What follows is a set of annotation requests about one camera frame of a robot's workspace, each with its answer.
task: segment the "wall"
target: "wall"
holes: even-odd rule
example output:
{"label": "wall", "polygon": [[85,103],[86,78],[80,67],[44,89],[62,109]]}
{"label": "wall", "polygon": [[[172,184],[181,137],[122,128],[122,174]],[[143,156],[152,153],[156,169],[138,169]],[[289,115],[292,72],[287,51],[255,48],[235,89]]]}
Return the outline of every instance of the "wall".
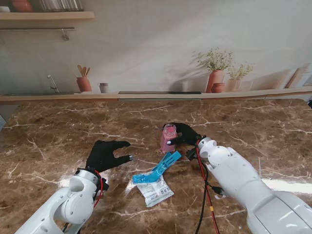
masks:
{"label": "wall", "polygon": [[[61,92],[78,91],[77,64],[111,91],[204,91],[208,72],[195,53],[219,46],[255,63],[246,80],[312,61],[310,0],[85,0],[95,19],[23,22],[74,26],[59,32],[0,33],[0,93],[46,93],[51,74]],[[1,22],[1,27],[20,26]]]}

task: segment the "blue plastic object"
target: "blue plastic object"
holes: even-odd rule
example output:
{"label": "blue plastic object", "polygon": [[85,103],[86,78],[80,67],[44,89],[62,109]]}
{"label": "blue plastic object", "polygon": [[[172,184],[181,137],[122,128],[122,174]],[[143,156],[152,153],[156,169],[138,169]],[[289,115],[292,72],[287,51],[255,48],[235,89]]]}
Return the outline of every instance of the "blue plastic object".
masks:
{"label": "blue plastic object", "polygon": [[173,154],[170,152],[166,153],[165,157],[151,170],[149,175],[134,175],[132,177],[133,183],[152,183],[157,181],[160,176],[179,158],[181,158],[181,154],[178,151],[175,151]]}

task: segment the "plastic bag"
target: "plastic bag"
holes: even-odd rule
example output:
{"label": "plastic bag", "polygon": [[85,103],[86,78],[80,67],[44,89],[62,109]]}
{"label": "plastic bag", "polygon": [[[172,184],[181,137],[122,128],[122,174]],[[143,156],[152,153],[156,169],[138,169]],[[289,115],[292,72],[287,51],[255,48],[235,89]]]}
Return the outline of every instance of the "plastic bag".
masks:
{"label": "plastic bag", "polygon": [[174,194],[165,182],[163,176],[161,176],[156,182],[139,183],[136,185],[145,197],[146,207],[152,207]]}

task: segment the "brown marble surface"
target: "brown marble surface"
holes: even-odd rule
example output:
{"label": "brown marble surface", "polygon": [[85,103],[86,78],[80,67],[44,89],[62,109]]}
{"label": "brown marble surface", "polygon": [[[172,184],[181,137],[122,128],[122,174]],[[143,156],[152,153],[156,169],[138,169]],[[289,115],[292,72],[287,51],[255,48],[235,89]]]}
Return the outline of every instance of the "brown marble surface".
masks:
{"label": "brown marble surface", "polygon": [[[163,102],[33,103],[19,107],[0,132],[0,230],[14,233],[77,167],[98,139],[127,140],[116,155],[135,160],[108,170],[109,191],[82,234],[193,234],[200,216],[203,182],[196,161],[185,157],[164,173],[175,193],[146,208],[131,184],[163,157],[157,128],[169,121],[231,146],[275,190],[295,193],[312,206],[312,111],[301,100],[205,100]],[[188,147],[178,148],[182,153]],[[216,181],[209,176],[212,184]],[[211,192],[222,234],[248,234],[246,211]],[[200,233],[215,233],[206,207]]]}

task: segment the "wall shelf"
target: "wall shelf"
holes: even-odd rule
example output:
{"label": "wall shelf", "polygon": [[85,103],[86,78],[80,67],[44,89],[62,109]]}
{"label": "wall shelf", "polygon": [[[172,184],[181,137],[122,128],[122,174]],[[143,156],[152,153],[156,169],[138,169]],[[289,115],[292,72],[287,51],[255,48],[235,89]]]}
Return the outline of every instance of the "wall shelf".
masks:
{"label": "wall shelf", "polygon": [[259,97],[279,97],[290,95],[303,95],[311,94],[312,87],[300,87],[291,89],[269,89],[269,90],[254,90],[254,91],[241,91],[241,92],[223,92],[219,94],[73,94],[73,95],[46,95],[46,96],[2,96],[0,95],[0,104],[17,104],[23,102],[33,101],[55,101],[55,100],[124,100],[124,99],[247,99],[247,98],[259,98]]}
{"label": "wall shelf", "polygon": [[82,20],[94,19],[94,12],[49,12],[49,13],[16,13],[2,12],[0,20]]}

